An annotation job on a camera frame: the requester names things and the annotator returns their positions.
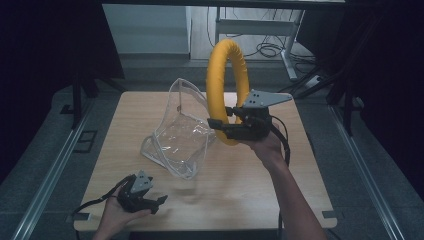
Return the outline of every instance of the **dark background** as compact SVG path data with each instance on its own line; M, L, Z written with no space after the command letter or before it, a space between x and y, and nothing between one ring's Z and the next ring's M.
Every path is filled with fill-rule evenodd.
M123 72L97 1L6 1L0 20L3 181L43 123L55 92L76 79L90 86L95 78L123 78Z
M417 2L384 1L374 9L383 17L354 64L353 90L367 127L424 199L424 7ZM369 13L306 11L297 40L335 73Z

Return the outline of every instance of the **black strap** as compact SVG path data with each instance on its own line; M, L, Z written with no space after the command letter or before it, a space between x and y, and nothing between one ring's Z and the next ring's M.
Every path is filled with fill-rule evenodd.
M113 187L108 193L106 193L105 195L103 195L102 197L96 199L96 200L91 200L88 201L86 203L84 203L83 205L79 206L77 209L75 209L72 213L71 213L71 217L72 219L74 219L75 214L77 214L79 211L81 211L82 209L94 205L94 204L98 204L103 202L104 200L108 199L110 196L112 196L112 194L116 191L116 189L118 189L119 186L121 186L122 184L124 184L125 182L128 182L130 176L125 177L124 179L122 179L121 181L119 181L115 187Z

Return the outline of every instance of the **black curtain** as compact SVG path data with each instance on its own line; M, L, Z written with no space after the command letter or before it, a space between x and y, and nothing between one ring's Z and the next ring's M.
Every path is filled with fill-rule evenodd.
M95 78L124 75L97 1L6 1L0 21L3 181L43 123L55 92L75 78L92 85Z
M396 1L356 69L361 116L424 199L423 5Z

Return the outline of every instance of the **forearm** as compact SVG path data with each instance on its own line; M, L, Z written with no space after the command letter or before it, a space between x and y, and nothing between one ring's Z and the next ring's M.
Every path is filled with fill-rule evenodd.
M288 239L327 239L315 214L281 158L268 168Z

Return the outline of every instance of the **metal frame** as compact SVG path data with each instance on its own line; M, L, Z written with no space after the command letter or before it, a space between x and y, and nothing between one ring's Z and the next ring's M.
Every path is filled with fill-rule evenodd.
M281 52L290 81L298 80L290 59L293 43L296 39L304 10L297 10L298 16L293 22L269 20L233 20L221 19L221 8L216 8L215 44L219 42L219 34L274 35L287 36L287 47Z

